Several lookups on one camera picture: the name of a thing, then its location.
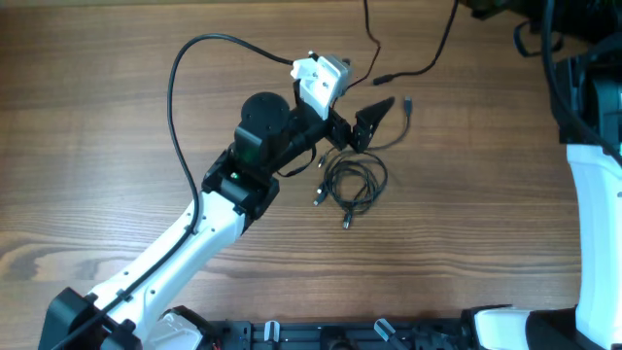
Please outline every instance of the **wooden table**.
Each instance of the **wooden table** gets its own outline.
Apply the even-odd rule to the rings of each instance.
[[[373,76],[432,59],[450,1],[372,1],[383,51]],[[261,220],[173,304],[207,319],[327,320],[457,315],[495,303],[577,302],[576,197],[538,59],[461,6],[427,74],[353,88],[337,110],[411,95],[410,133],[379,153],[377,205],[341,228],[312,201],[314,166],[281,181]],[[223,32],[291,59],[337,53],[364,74],[374,47],[360,1],[22,9],[0,12],[0,348],[33,348],[50,300],[86,293],[131,262],[190,202],[165,120],[173,58]],[[294,104],[289,68],[225,42],[192,48],[175,119],[199,180],[231,142],[242,103],[274,91]],[[400,103],[374,143],[396,137]],[[326,150],[328,143],[320,144]],[[296,162],[306,161],[303,156]]]

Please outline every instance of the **black cable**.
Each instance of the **black cable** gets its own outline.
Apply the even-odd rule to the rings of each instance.
[[[394,145],[400,143],[401,140],[403,140],[404,137],[406,137],[406,134],[408,134],[408,130],[410,130],[410,116],[412,115],[412,98],[410,98],[410,96],[406,96],[404,98],[404,115],[406,116],[406,123],[404,125],[404,130],[397,137],[397,139],[389,142],[386,145],[376,146],[376,147],[368,147],[367,150],[368,151],[372,151],[372,152],[373,151],[387,150],[387,149],[393,147]]]
[[[318,160],[318,167],[322,167],[322,165],[324,165],[324,163],[327,161],[328,155],[330,155],[330,153],[334,150],[336,150],[337,148],[332,146],[328,151],[326,151],[321,157],[320,160]]]
[[[104,318],[110,310],[115,308],[120,302],[128,298],[134,290],[136,290],[140,285],[145,282],[156,270],[158,270],[166,261],[175,254],[179,250],[179,248],[186,242],[188,237],[194,232],[194,227],[196,226],[196,222],[198,221],[198,212],[199,212],[199,196],[198,190],[196,188],[196,184],[194,183],[194,179],[192,179],[192,175],[190,174],[190,170],[188,169],[188,165],[186,164],[186,160],[184,159],[184,155],[182,154],[182,150],[179,146],[179,142],[177,140],[177,134],[175,132],[175,125],[173,124],[173,85],[175,84],[175,74],[177,73],[177,66],[182,59],[182,56],[186,51],[194,44],[206,40],[206,39],[222,39],[227,40],[229,42],[238,44],[243,46],[255,53],[259,53],[260,55],[272,59],[276,62],[293,65],[294,63],[291,60],[276,56],[270,52],[264,51],[252,44],[249,44],[241,39],[232,37],[226,34],[203,34],[199,35],[190,41],[188,41],[182,49],[177,53],[177,57],[175,57],[175,61],[173,62],[173,67],[171,68],[171,75],[168,81],[168,92],[166,94],[166,117],[168,119],[168,128],[171,133],[171,139],[173,141],[173,147],[175,148],[175,153],[177,154],[177,158],[182,165],[182,169],[184,170],[184,174],[188,180],[190,185],[190,191],[192,192],[192,201],[193,201],[193,213],[192,218],[190,220],[190,224],[187,226],[186,231],[180,237],[180,239],[175,243],[171,249],[166,252],[162,258],[160,258],[154,265],[152,265],[142,276],[140,276],[136,281],[134,281],[125,291],[118,294],[118,296],[113,299],[108,305],[106,305],[103,309],[98,311],[93,317],[88,319],[88,321],[84,322],[81,326],[77,327],[71,333],[69,333],[65,338],[63,338],[60,342],[58,342],[52,350],[59,350],[63,348],[65,345],[69,344],[71,341],[80,336],[83,332],[87,331],[90,327],[92,327],[96,322]]]
[[[520,53],[520,55],[522,55],[525,58],[536,57],[536,56],[542,55],[542,52],[529,52],[527,48],[525,47],[525,43],[523,43],[523,39],[521,39],[521,30],[527,24],[530,25],[531,27],[534,26],[534,22],[528,19],[518,24],[514,28],[514,47],[516,48],[516,51],[518,51],[518,53]],[[557,39],[557,43],[555,43],[555,46],[553,46],[551,50],[553,51],[553,53],[557,53],[563,48],[564,48],[564,34],[560,34],[560,38]]]
[[[367,7],[367,0],[363,0],[363,7],[365,11],[365,31],[367,32],[367,37],[369,38],[369,40],[371,40],[374,44],[376,44],[376,53],[371,59],[371,63],[369,64],[369,69],[367,69],[367,73],[364,75],[364,77],[350,84],[347,89],[357,85],[358,83],[364,81],[365,79],[367,79],[367,77],[369,77],[369,74],[371,74],[371,69],[373,69],[373,64],[376,62],[376,58],[378,58],[378,54],[380,53],[380,49],[381,49],[380,41],[376,39],[373,36],[373,34],[371,34],[371,30],[369,29],[369,8]],[[332,108],[334,108],[334,104],[336,102],[337,100],[335,99],[334,102],[332,103]]]
[[[588,124],[586,124],[570,107],[569,102],[562,97],[560,89],[555,79],[555,72],[553,70],[553,53],[552,53],[552,26],[553,26],[553,13],[555,10],[555,0],[546,0],[544,7],[544,14],[542,16],[541,29],[541,52],[542,52],[542,65],[544,66],[544,74],[546,75],[546,81],[548,83],[550,93],[559,104],[562,106],[564,113],[570,118],[570,122],[576,127],[585,137],[595,144],[600,145],[603,149],[612,156],[615,161],[622,167],[622,157],[619,152],[613,148],[603,137],[596,133]]]
[[[296,168],[290,172],[288,172],[287,174],[281,174],[281,171],[277,170],[277,174],[279,174],[279,176],[281,177],[292,177],[294,175],[298,175],[299,173],[303,172],[307,167],[309,167],[309,165],[311,165],[311,163],[313,162],[313,160],[315,160],[315,156],[317,155],[318,150],[315,148],[315,145],[313,145],[311,147],[311,160],[309,160],[306,164],[300,166],[299,168]]]
[[[367,159],[353,159],[357,156],[367,156]],[[382,168],[383,179],[378,178],[373,173],[370,165],[376,164]],[[341,182],[346,177],[359,177],[363,180],[363,185],[357,193],[346,198],[340,190]],[[385,163],[376,155],[363,152],[357,154],[354,151],[344,151],[330,160],[324,172],[324,181],[318,187],[318,198],[314,202],[320,205],[330,194],[332,199],[345,212],[343,227],[348,228],[355,215],[365,213],[378,199],[383,190],[387,187],[389,172]]]
[[[458,10],[458,0],[454,0],[454,6],[451,9],[451,14],[449,15],[449,20],[447,20],[447,25],[445,26],[445,32],[443,33],[443,37],[440,40],[440,45],[438,46],[438,50],[436,50],[436,55],[434,56],[434,59],[432,60],[432,62],[425,67],[424,69],[420,69],[418,71],[415,72],[398,72],[398,73],[394,73],[394,74],[387,74],[384,75],[382,77],[378,77],[376,79],[373,80],[373,84],[374,85],[381,85],[381,84],[385,84],[390,82],[391,80],[397,78],[397,77],[402,77],[402,76],[418,76],[418,75],[422,75],[426,72],[428,72],[429,70],[432,69],[432,67],[434,67],[434,65],[436,64],[436,61],[438,60],[438,58],[440,57],[440,54],[443,52],[443,48],[445,47],[445,42],[447,41],[447,37],[449,36],[449,31],[451,29],[451,24],[454,22],[454,18],[456,17],[456,11]]]

